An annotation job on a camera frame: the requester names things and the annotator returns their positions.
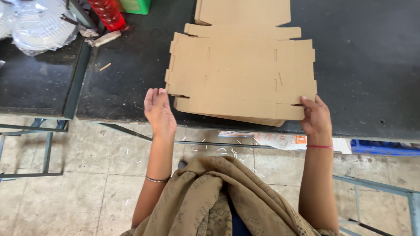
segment black tabletop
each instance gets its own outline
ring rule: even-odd
[[[0,41],[0,114],[64,118],[83,39],[34,57],[11,43]]]
[[[136,26],[92,51],[77,116],[146,123],[146,91],[165,86],[173,33],[194,22],[195,2],[152,0],[148,15],[124,14]],[[330,108],[334,136],[420,137],[418,9],[418,0],[291,0],[285,26],[299,26],[302,39],[313,39],[318,94]],[[173,113],[181,126],[302,133],[297,121],[270,127]]]

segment thin bracelet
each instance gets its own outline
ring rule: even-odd
[[[319,147],[319,148],[329,148],[329,149],[334,149],[334,147],[330,147],[330,146],[316,146],[316,145],[306,145],[307,147]]]
[[[167,182],[167,181],[169,181],[170,177],[169,177],[169,178],[167,178],[167,179],[165,179],[165,180],[157,180],[157,179],[152,179],[152,178],[149,178],[149,177],[146,175],[146,179],[148,179],[149,181],[152,181],[152,182]]]

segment cardboard flap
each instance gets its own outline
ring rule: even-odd
[[[290,22],[288,0],[198,0],[197,24],[278,26]]]
[[[241,116],[234,116],[234,115],[212,115],[212,114],[202,114],[202,113],[195,113],[195,114],[207,115],[207,116],[229,119],[229,120],[234,120],[234,121],[255,123],[255,124],[266,125],[266,126],[276,126],[276,127],[282,126],[283,123],[285,122],[285,120],[261,119],[261,118],[241,117]]]
[[[289,40],[300,38],[300,27],[275,27],[275,26],[233,26],[213,25],[201,26],[185,24],[184,33],[200,38],[268,38],[275,40]]]
[[[298,104],[315,97],[311,40],[197,38],[177,35],[165,77],[169,93]]]
[[[263,102],[236,102],[217,98],[183,98],[175,97],[174,107],[182,112],[210,114],[225,118],[227,116],[256,119],[303,120],[303,107],[289,104],[273,104]]]

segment blue crate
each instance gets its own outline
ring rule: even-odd
[[[420,156],[419,148],[407,147],[398,142],[352,139],[350,144],[353,154]]]

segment hand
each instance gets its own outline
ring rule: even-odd
[[[305,119],[300,121],[300,125],[308,139],[310,139],[310,136],[322,137],[324,141],[331,139],[332,125],[327,105],[318,95],[315,95],[315,102],[307,99],[305,96],[301,97],[301,101],[306,108]]]
[[[144,114],[152,126],[153,138],[174,138],[176,121],[169,106],[166,89],[149,89],[147,91],[144,99]]]

